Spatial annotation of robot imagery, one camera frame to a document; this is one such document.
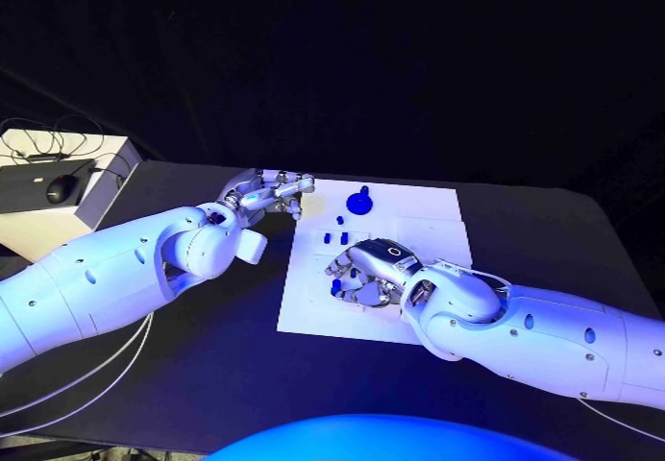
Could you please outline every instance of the blue game piece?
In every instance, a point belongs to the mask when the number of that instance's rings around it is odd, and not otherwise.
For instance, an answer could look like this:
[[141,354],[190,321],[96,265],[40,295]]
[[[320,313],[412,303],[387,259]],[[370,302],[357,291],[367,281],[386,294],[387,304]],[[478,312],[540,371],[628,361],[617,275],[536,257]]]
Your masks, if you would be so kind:
[[330,294],[334,296],[338,291],[341,291],[341,280],[340,279],[334,279],[331,281],[331,289],[330,289]]
[[353,214],[367,214],[372,207],[369,188],[363,185],[360,192],[351,194],[346,200],[346,207]]

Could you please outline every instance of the robotic hand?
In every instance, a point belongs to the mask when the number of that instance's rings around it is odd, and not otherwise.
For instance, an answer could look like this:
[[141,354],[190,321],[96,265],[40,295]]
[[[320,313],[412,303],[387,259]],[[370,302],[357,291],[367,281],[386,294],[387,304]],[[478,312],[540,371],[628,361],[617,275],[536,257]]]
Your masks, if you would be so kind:
[[299,215],[314,179],[246,170],[217,201],[183,206],[79,237],[0,281],[0,374],[38,353],[144,317],[217,277],[237,256],[259,262],[265,238],[245,229],[265,211]]
[[331,294],[373,307],[397,303],[402,320],[438,358],[467,357],[498,376],[561,396],[665,409],[663,322],[511,285],[442,260],[422,265],[385,239],[350,247],[325,274],[338,278],[347,270],[359,271],[363,286]]

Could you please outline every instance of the table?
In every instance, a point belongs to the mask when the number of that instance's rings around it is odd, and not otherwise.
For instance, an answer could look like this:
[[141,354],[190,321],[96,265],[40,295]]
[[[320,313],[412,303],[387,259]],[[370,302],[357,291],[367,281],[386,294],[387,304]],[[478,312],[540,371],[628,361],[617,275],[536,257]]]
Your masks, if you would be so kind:
[[[213,200],[236,172],[141,163],[132,173],[138,181],[122,189],[100,227]],[[317,176],[455,188],[475,269],[657,317],[610,222],[588,197],[561,189]],[[582,459],[665,455],[665,445],[605,421],[575,400],[493,375],[470,360],[445,362],[410,345],[276,332],[294,226],[288,216],[262,219],[253,227],[268,238],[259,266],[234,261],[217,279],[158,310],[144,352],[113,390],[37,434],[204,453],[295,420],[383,413],[474,425]],[[0,409],[40,397],[92,368],[135,327],[66,345],[8,371],[0,379]],[[74,408],[112,380],[128,356],[76,392],[0,420],[0,430],[34,425]],[[665,435],[663,412],[592,404]]]
[[[35,261],[61,243],[93,232],[118,194],[116,176],[110,171],[128,177],[141,157],[125,136],[9,129],[2,133],[2,139],[0,156],[9,156],[11,149],[25,156],[73,153],[61,161],[99,158],[93,166],[109,170],[89,174],[86,190],[76,206],[0,213],[0,244],[27,260]],[[15,153],[14,157],[0,157],[0,167],[27,163]]]

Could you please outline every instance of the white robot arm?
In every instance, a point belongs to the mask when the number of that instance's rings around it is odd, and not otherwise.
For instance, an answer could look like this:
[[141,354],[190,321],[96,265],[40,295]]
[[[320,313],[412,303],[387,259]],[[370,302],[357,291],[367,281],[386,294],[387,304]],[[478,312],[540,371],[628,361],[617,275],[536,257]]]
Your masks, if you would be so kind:
[[184,206],[63,244],[0,281],[0,374],[38,353],[144,317],[226,270],[259,262],[265,238],[246,228],[263,209],[298,218],[310,175],[246,170],[217,202]]
[[[333,295],[351,303],[399,303],[426,350],[468,358],[498,376],[581,399],[665,409],[665,323],[573,295],[510,285],[438,260],[422,265],[383,239],[357,243],[331,262],[364,285]],[[494,279],[498,288],[480,279]]]

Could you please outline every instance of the computer mouse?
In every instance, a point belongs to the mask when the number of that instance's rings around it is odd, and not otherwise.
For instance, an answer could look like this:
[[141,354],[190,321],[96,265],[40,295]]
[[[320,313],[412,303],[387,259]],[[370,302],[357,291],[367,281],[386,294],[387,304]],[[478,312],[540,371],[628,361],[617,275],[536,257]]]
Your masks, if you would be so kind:
[[46,187],[46,199],[56,205],[60,204],[71,194],[79,179],[71,175],[60,175]]

